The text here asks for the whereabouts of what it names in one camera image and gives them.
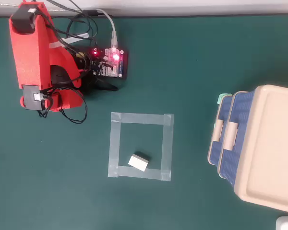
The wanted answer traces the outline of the red gripper with motor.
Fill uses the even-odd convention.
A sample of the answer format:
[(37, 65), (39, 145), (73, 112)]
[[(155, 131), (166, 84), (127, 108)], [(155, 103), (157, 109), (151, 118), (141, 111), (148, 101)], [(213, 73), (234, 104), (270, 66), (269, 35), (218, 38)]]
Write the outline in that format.
[(81, 107), (83, 100), (73, 90), (55, 90), (52, 96), (42, 93), (38, 86), (23, 85), (23, 103), (27, 110), (52, 112)]

